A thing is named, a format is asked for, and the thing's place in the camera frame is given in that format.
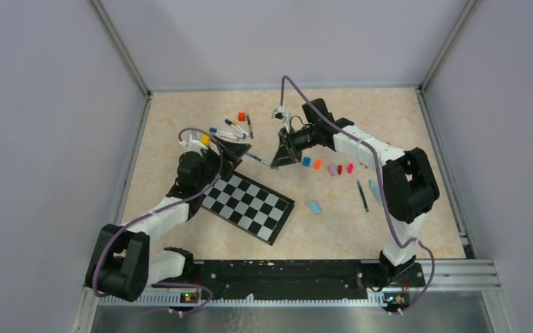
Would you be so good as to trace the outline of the thin dark pen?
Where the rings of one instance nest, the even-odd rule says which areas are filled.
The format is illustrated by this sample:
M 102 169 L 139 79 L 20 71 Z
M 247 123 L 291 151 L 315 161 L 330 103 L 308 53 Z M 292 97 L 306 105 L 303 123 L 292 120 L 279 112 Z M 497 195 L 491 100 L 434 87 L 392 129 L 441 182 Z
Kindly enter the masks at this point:
M 249 131 L 250 138 L 253 139 L 254 138 L 253 127 L 251 123 L 250 114 L 248 113 L 246 114 L 246 122 L 248 124 L 248 131 Z

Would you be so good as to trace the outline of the black white chessboard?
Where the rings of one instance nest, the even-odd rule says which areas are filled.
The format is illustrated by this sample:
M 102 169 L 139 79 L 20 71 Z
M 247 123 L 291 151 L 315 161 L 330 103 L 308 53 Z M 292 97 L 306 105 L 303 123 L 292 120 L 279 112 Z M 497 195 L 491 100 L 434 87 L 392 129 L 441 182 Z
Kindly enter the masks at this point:
M 295 201 L 238 172 L 203 195 L 202 208 L 272 246 Z

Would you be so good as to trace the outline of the pale purple highlighter cap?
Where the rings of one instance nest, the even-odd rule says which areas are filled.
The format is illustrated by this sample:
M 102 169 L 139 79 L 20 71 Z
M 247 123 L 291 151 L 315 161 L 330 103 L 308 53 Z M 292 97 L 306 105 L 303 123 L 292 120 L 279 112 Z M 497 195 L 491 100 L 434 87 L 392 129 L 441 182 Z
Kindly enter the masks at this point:
M 329 164 L 327 166 L 328 173 L 331 176 L 338 176 L 338 166 L 336 164 Z

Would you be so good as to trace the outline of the light blue highlighter cap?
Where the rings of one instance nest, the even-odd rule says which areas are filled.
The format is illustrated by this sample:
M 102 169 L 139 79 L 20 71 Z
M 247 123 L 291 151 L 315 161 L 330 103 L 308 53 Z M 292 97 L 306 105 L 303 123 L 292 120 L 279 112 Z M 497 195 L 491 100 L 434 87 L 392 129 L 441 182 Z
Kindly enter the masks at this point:
M 310 202 L 310 209 L 316 215 L 322 213 L 320 205 L 314 200 Z

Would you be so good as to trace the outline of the black gel pen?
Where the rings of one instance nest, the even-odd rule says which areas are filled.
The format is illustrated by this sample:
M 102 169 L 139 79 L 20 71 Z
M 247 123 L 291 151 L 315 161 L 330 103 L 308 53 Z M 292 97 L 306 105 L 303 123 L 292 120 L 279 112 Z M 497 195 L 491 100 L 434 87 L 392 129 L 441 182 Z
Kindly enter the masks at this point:
M 360 194 L 360 197 L 362 199 L 365 212 L 368 213 L 368 212 L 370 212 L 369 205 L 368 205 L 368 203 L 366 201 L 366 197 L 364 195 L 364 189 L 363 189 L 362 184 L 361 184 L 361 182 L 359 180 L 357 180 L 357 188 L 359 190 L 359 194 Z

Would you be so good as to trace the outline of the light blue eraser bar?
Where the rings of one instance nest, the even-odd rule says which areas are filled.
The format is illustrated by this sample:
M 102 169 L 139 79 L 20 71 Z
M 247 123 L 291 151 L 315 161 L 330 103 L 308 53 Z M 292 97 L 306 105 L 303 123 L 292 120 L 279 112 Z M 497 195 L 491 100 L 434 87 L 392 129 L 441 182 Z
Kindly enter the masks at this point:
M 381 196 L 381 193 L 380 193 L 380 188 L 379 188 L 377 182 L 374 181 L 374 180 L 369 180 L 369 189 L 373 193 L 373 195 L 374 195 L 376 201 L 378 202 L 378 204 L 379 205 L 383 205 L 382 196 Z

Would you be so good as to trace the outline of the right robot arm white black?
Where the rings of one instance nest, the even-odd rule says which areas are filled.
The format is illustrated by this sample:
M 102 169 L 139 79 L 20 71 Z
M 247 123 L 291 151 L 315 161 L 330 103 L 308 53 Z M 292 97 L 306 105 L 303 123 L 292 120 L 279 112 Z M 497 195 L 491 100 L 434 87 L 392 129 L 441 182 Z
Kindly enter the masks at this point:
M 287 108 L 274 109 L 273 119 L 284 126 L 271 167 L 299 163 L 303 151 L 319 145 L 373 169 L 391 234 L 380 253 L 379 276 L 389 286 L 399 285 L 415 262 L 421 225 L 440 197 L 428 155 L 421 148 L 406 151 L 381 142 L 347 118 L 335 119 L 323 99 L 307 102 L 302 109 L 307 123 L 299 130 L 292 128 Z

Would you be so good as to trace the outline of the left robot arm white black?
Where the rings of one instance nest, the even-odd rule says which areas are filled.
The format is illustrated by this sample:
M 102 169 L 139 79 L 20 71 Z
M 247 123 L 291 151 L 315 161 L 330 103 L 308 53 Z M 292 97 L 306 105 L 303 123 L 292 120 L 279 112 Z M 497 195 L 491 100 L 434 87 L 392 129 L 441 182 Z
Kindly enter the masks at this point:
M 199 211 L 205 192 L 231 176 L 251 145 L 222 139 L 216 140 L 215 148 L 197 139 L 185 145 L 175 183 L 154 208 L 126 225 L 101 228 L 85 274 L 85 286 L 96 296 L 134 301 L 161 280 L 169 278 L 179 287 L 194 280 L 189 252 L 167 248 L 151 255 L 151 246 Z

